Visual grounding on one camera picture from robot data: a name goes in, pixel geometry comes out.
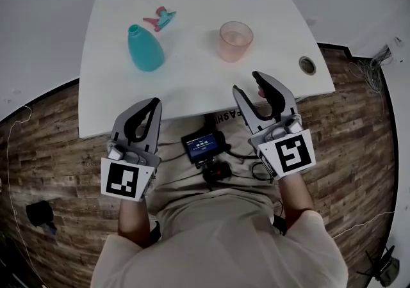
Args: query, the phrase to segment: hand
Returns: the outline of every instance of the hand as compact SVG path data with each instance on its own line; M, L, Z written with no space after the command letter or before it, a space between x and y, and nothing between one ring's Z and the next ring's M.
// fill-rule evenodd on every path
M263 89L261 88L261 86L258 86L258 88L259 88L258 95L261 96L262 98L266 98L265 93L263 92Z

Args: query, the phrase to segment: small screen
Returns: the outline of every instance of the small screen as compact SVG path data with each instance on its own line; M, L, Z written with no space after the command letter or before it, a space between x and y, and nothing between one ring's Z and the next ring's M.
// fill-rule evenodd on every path
M218 148L218 143L213 134L188 141L188 150L190 151L192 161L195 161L200 155Z

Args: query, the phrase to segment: black object on floor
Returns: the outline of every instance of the black object on floor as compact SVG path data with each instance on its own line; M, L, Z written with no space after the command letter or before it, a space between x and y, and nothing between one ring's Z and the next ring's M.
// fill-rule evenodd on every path
M376 260L375 262L366 251L366 255L372 264L372 267L366 272L357 271L357 273L360 275L369 276L370 278L375 278L378 282L380 282L382 287L389 287L398 276L400 261L391 256L393 254L393 250L395 249L394 245L390 247L390 249L387 249L387 247L385 247L385 249L386 253L380 258L380 260Z
M45 200L26 206L28 220L32 225L38 227L41 224L53 221L53 209Z

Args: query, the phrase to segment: glass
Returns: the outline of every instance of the glass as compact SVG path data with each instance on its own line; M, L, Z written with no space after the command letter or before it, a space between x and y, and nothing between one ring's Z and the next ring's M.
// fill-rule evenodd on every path
M228 63L238 61L254 39L252 30L241 22L228 22L221 26L220 56Z

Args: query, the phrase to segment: white cable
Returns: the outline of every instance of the white cable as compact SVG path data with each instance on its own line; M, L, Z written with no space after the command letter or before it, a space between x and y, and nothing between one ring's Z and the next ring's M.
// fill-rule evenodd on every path
M34 271L34 273L37 275L37 277L41 280L41 282L45 285L44 281L41 279L41 276L40 276L40 275L38 274L38 272L36 271L33 262L31 261L30 254L29 254L29 252L28 252L28 250L27 250L26 242L24 241L23 236L21 235L19 223L17 222L17 211L14 209L14 206L13 206L12 191L11 191L11 189L10 189L10 171L9 171L9 169L8 169L8 144L9 144L10 136L12 135L12 129L13 129L13 127L14 127L14 125L15 125L16 123L22 124L22 123L28 122L28 120L31 118L31 114L33 113L33 111L31 110L30 107L28 107L28 106L26 106L26 105L23 105L23 107L28 108L28 109L30 110L30 115L28 116L28 119L27 119L27 120L24 120L24 121L15 121L14 124L12 125L12 127L10 128L10 132L9 132L8 138L7 138L7 152L6 152L6 155L7 155L8 194L9 194L9 196L10 196L10 203L11 203L11 205L12 205L12 210L13 210L13 214L14 214L14 220L15 220L16 229L17 229L17 232L18 232L19 235L20 235L21 241L23 242L24 248L26 249L26 253L27 253L28 259L30 260L30 263L27 261L26 258L24 258L24 259L26 260L26 262L27 262L27 264L28 264L29 266L30 266L30 264L31 264L31 266L30 266L31 269Z
M380 95L380 99L382 100L382 117L380 121L382 121L384 117L384 101L383 101L383 96L382 96L383 81L382 81L382 76L381 76L381 65L388 65L388 64L382 64L382 62L390 57L391 57L391 52L387 48L379 52L378 54L376 54L376 56L374 56L373 59L370 61L369 60L358 61L357 64L350 62L347 65L348 70L350 71L350 73L353 74L353 76L363 77L368 87L371 89L371 91L378 93ZM353 73L352 69L350 68L350 64L353 64L357 67L357 69L359 70L359 74Z
M369 221L367 221L367 222L364 222L364 223L362 223L362 224L355 224L355 225L354 225L353 227L351 227L350 229L347 229L347 230L343 231L342 233L335 235L335 236L333 237L333 239L335 239L335 238L341 236L341 235L344 234L345 232L348 232L348 231L352 230L354 227L361 227L362 225L366 225L367 223L372 222L374 219L376 219L376 217L378 217L378 216L380 216L380 215L383 215L383 214L392 214L392 213L394 213L394 211L393 211L393 212L380 213L380 214L376 215L374 218L372 218L371 220L369 220Z

